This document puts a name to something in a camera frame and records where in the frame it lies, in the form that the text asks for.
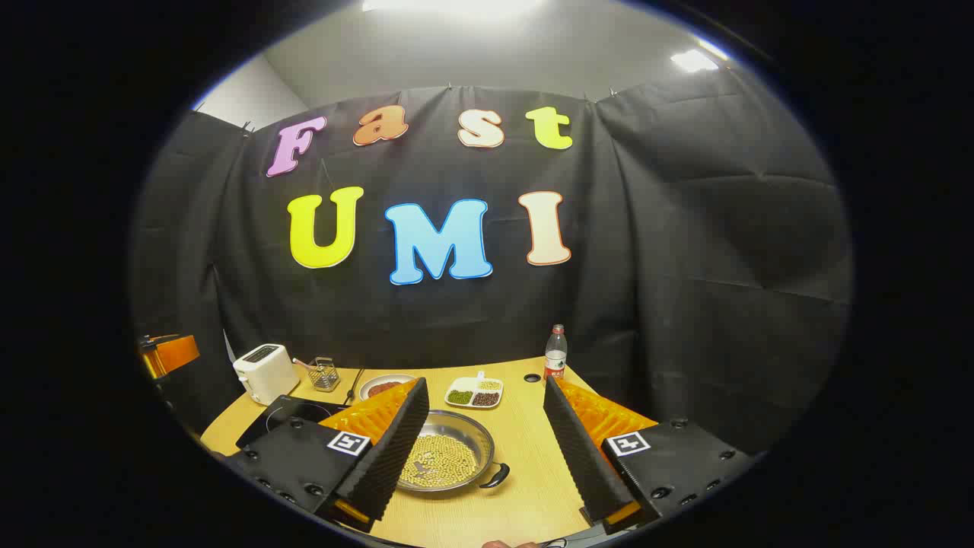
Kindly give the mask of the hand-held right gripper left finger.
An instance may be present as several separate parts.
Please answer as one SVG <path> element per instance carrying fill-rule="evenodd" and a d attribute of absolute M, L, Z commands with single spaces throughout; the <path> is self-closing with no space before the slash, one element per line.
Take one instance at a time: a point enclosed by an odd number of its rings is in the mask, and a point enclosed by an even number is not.
<path fill-rule="evenodd" d="M 314 517 L 369 533 L 385 514 L 428 411 L 427 381 L 415 378 L 323 421 L 283 419 L 226 464 Z"/>

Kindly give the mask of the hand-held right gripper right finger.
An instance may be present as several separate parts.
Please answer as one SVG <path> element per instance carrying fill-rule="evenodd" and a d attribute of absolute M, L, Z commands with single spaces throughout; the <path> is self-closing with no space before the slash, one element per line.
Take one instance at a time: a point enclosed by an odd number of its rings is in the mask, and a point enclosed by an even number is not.
<path fill-rule="evenodd" d="M 759 461 L 692 421 L 654 421 L 563 378 L 546 379 L 543 409 L 582 514 L 606 534 L 677 516 Z"/>

